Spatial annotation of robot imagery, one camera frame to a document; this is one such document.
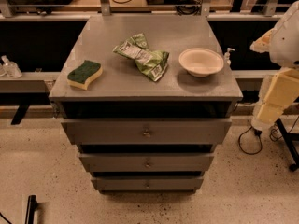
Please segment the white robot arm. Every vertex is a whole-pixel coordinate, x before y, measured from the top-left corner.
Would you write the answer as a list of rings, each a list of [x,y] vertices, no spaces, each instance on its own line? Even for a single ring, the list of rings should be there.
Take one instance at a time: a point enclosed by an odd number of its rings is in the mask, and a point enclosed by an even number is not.
[[[259,101],[251,125],[256,130],[271,127],[299,97],[299,1],[294,2],[275,26],[254,41],[250,49],[268,52],[270,61],[280,66],[263,79]]]

